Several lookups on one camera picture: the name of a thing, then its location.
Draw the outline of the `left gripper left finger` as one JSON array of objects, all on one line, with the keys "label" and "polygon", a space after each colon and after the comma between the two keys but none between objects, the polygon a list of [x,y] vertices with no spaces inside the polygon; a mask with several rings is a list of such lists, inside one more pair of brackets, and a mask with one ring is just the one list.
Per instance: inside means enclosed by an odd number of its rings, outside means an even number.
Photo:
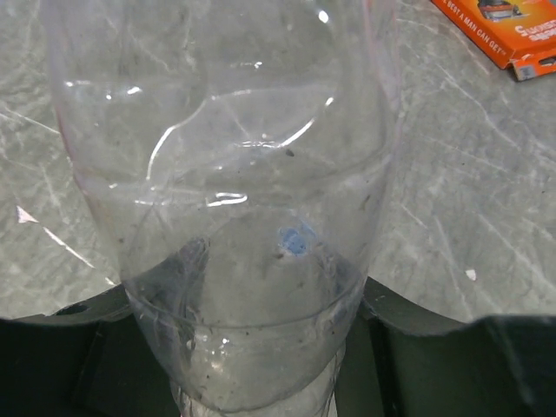
[{"label": "left gripper left finger", "polygon": [[1,321],[3,416],[176,416],[122,286]]}]

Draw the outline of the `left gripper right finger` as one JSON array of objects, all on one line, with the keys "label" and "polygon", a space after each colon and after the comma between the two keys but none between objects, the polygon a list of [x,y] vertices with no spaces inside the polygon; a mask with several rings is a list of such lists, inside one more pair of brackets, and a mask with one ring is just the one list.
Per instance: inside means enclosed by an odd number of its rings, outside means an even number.
[{"label": "left gripper right finger", "polygon": [[555,318],[463,323],[368,279],[335,386],[340,416],[553,416]]}]

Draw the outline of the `clear plastic bottle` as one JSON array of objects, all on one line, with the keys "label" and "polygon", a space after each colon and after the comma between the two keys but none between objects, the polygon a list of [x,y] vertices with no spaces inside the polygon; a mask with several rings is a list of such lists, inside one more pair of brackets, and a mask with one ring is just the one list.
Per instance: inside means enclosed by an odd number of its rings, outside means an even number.
[{"label": "clear plastic bottle", "polygon": [[[44,1],[73,176],[185,416],[325,416],[390,191],[393,1]],[[305,222],[303,257],[279,227]]]}]

